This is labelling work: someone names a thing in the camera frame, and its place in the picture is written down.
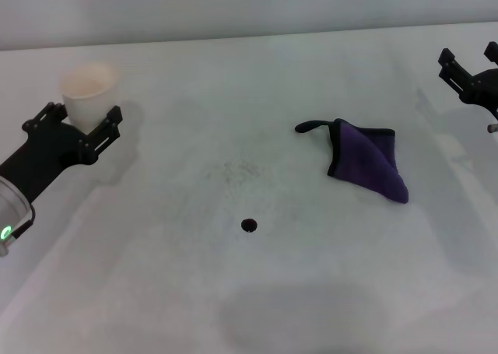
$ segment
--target cup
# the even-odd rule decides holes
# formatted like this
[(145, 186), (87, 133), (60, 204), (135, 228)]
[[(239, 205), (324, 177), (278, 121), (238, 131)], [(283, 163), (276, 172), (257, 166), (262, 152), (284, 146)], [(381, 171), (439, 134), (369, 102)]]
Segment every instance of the cup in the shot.
[(60, 90), (71, 124), (89, 134), (117, 105), (119, 73), (103, 62), (89, 63), (67, 72)]

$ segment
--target purple towel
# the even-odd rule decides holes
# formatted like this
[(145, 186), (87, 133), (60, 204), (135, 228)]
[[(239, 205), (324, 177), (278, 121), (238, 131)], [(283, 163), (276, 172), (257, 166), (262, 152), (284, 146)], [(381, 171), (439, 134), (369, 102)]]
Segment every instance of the purple towel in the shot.
[(308, 121), (296, 126), (300, 134), (328, 126), (333, 157), (327, 174), (380, 193), (406, 204), (408, 189), (399, 176), (395, 161), (395, 131), (387, 128), (359, 128), (342, 120)]

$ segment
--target black hole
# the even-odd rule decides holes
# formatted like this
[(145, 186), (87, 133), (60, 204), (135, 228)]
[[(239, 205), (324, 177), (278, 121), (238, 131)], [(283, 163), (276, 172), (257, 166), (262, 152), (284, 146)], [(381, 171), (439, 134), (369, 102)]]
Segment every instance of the black hole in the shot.
[(258, 223), (254, 219), (244, 219), (240, 226), (242, 230), (251, 233), (258, 228)]

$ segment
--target green led light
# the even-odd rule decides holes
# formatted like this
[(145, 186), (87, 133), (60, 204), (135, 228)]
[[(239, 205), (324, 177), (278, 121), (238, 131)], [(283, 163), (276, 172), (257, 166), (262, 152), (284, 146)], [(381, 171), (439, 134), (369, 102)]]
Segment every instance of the green led light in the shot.
[(5, 240), (7, 237), (9, 237), (10, 233), (12, 232), (12, 227), (7, 226), (2, 230), (2, 233), (0, 233), (0, 240)]

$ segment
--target white table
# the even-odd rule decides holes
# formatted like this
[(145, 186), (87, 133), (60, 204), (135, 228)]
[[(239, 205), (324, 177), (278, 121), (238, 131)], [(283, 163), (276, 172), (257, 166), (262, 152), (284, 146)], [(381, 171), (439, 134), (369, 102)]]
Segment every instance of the white table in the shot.
[[(493, 118), (438, 78), (498, 23), (0, 53), (0, 160), (89, 60), (122, 137), (65, 171), (0, 259), (0, 352), (480, 354), (498, 349)], [(341, 117), (397, 132), (407, 205), (326, 175)], [(240, 222), (258, 221), (254, 233)]]

